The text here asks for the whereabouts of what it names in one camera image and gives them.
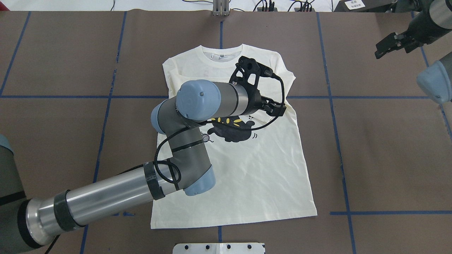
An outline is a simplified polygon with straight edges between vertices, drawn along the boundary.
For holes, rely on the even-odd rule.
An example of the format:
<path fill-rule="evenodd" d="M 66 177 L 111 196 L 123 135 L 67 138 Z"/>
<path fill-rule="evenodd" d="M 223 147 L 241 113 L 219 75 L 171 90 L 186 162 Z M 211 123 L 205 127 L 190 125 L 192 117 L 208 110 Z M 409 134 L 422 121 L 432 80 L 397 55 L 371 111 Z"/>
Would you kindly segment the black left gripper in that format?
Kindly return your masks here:
<path fill-rule="evenodd" d="M 246 89 L 246 92 L 248 103 L 245 114 L 253 114 L 258 110 L 262 110 L 270 117 L 281 117 L 284 115 L 287 109 L 284 103 L 262 96 L 258 89 Z"/>

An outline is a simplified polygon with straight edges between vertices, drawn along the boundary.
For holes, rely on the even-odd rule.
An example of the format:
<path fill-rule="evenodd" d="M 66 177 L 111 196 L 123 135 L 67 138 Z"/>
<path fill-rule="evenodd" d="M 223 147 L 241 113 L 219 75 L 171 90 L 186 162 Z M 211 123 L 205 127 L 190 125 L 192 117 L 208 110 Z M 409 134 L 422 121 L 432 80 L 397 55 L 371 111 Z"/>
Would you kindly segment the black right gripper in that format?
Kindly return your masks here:
<path fill-rule="evenodd" d="M 381 59 L 384 55 L 394 50 L 405 50 L 405 53 L 411 53 L 413 50 L 424 45 L 407 31 L 397 34 L 395 32 L 389 34 L 376 44 L 376 51 L 374 53 L 376 59 Z"/>

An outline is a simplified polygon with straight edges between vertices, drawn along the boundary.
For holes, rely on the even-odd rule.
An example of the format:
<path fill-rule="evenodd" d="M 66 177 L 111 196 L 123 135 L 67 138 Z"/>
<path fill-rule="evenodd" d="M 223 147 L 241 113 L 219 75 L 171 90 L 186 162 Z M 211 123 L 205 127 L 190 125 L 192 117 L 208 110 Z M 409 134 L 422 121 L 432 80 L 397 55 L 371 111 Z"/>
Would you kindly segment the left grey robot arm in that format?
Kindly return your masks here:
<path fill-rule="evenodd" d="M 1 84 L 1 133 L 28 198 L 49 198 L 151 161 L 150 112 L 168 95 L 164 78 L 123 84 Z M 170 254 L 179 243 L 221 242 L 222 228 L 150 228 L 152 204 L 62 234 L 52 254 Z"/>

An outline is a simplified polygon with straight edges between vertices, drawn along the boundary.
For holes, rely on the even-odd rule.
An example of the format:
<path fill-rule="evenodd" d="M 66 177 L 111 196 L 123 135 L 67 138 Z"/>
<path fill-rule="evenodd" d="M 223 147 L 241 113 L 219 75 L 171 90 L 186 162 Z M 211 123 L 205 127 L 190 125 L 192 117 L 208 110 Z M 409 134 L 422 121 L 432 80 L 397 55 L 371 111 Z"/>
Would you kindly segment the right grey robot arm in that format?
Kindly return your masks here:
<path fill-rule="evenodd" d="M 390 33 L 376 44 L 375 57 L 423 48 L 428 63 L 416 77 L 418 87 L 439 105 L 451 102 L 451 27 L 451 1 L 428 0 L 405 31 Z"/>

